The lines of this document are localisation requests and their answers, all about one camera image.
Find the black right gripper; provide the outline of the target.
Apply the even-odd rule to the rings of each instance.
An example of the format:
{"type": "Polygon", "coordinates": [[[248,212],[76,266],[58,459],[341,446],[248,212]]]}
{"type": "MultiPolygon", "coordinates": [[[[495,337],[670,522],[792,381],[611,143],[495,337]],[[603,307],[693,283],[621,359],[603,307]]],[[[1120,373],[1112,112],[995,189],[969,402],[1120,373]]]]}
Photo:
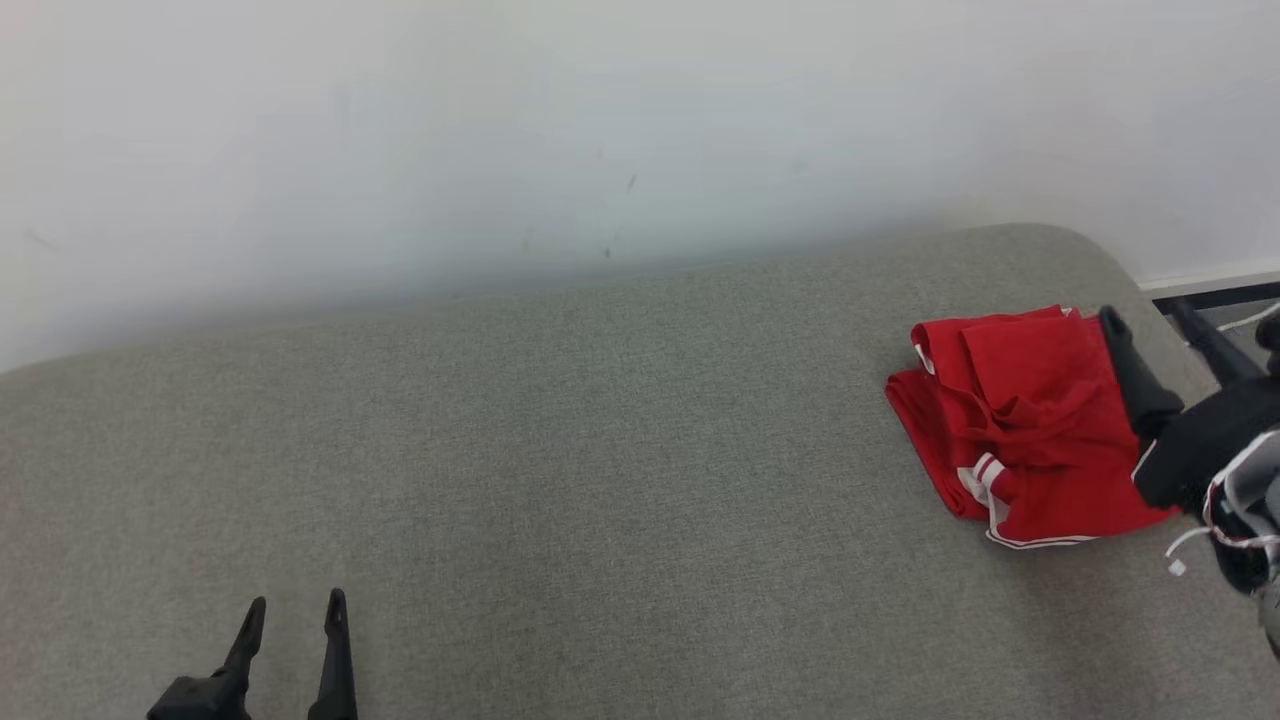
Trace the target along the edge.
{"type": "Polygon", "coordinates": [[[1185,410],[1134,346],[1130,327],[1110,305],[1097,319],[1138,439],[1155,439],[1135,469],[1134,484],[1147,506],[1196,512],[1210,482],[1257,437],[1277,427],[1279,383],[1233,345],[1185,300],[1169,315],[1184,341],[1204,360],[1221,387],[1185,410]]]}

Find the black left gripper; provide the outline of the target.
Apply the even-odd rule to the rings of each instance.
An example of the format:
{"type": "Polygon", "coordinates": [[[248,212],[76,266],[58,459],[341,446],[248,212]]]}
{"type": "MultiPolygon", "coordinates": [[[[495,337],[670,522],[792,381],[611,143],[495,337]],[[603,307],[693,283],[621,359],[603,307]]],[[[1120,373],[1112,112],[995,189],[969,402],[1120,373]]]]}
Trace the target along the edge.
{"type": "MultiPolygon", "coordinates": [[[[177,678],[146,712],[157,719],[251,719],[246,708],[252,661],[260,651],[266,618],[266,598],[252,600],[224,660],[224,675],[177,678]]],[[[324,620],[326,650],[317,698],[307,719],[358,717],[355,662],[349,638],[346,593],[333,588],[324,620]]]]}

